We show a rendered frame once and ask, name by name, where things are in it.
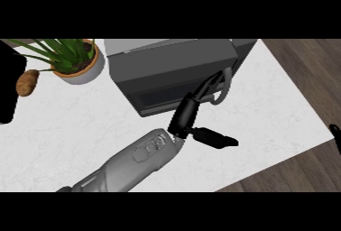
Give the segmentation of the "green plant in white pot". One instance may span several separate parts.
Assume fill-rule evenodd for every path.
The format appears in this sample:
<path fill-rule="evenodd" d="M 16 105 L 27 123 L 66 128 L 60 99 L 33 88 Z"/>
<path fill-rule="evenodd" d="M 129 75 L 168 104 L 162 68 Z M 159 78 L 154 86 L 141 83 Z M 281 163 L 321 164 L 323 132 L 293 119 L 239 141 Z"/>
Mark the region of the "green plant in white pot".
<path fill-rule="evenodd" d="M 23 57 L 45 62 L 50 71 L 70 85 L 84 85 L 101 74 L 104 59 L 94 39 L 44 39 L 33 40 L 32 46 L 16 39 L 8 39 L 33 55 Z"/>

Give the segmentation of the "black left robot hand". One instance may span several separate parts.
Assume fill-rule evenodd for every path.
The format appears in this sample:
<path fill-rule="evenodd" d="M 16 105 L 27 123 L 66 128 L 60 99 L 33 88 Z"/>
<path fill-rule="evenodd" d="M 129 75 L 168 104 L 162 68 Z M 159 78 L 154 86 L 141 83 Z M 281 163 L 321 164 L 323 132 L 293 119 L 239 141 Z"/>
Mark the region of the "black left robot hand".
<path fill-rule="evenodd" d="M 193 127 L 197 116 L 199 100 L 203 98 L 211 88 L 219 83 L 219 81 L 222 81 L 224 87 L 221 94 L 218 98 L 211 100 L 211 104 L 216 106 L 224 101 L 224 97 L 230 88 L 231 78 L 231 69 L 225 68 L 202 81 L 194 92 L 188 92 L 184 95 L 180 105 L 175 108 L 168 126 L 168 132 L 172 134 L 174 145 L 177 149 L 182 148 L 184 139 L 188 134 L 193 135 L 193 139 L 197 142 L 206 144 L 215 149 L 222 149 L 227 146 L 239 145 L 239 141 L 234 138 L 218 134 L 205 127 Z"/>

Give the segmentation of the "black flat appliance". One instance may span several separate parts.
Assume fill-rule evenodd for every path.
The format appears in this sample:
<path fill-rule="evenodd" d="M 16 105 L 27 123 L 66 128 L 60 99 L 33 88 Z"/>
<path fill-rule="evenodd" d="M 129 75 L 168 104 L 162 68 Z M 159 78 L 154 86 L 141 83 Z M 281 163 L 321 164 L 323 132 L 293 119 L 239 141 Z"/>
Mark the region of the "black flat appliance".
<path fill-rule="evenodd" d="M 19 98 L 16 82 L 25 67 L 25 57 L 0 41 L 0 124 L 10 123 L 13 119 Z"/>

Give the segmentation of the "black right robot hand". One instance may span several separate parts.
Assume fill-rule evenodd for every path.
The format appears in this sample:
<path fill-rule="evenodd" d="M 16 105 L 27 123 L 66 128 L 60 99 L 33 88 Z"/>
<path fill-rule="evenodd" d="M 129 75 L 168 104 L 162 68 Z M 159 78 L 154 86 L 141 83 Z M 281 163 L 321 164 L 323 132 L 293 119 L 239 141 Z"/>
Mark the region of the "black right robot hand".
<path fill-rule="evenodd" d="M 329 130 L 330 130 L 330 133 L 333 135 L 336 149 L 337 149 L 339 154 L 341 154 L 341 128 L 336 125 L 329 125 Z"/>

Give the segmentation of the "brown potato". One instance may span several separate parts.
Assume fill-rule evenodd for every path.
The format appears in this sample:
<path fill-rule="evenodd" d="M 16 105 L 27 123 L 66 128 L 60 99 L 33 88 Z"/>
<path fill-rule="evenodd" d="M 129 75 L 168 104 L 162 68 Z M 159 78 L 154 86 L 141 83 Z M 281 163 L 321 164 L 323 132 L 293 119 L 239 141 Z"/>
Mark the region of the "brown potato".
<path fill-rule="evenodd" d="M 29 69 L 22 73 L 16 82 L 16 92 L 20 97 L 27 97 L 32 94 L 38 75 L 39 72 L 36 69 Z"/>

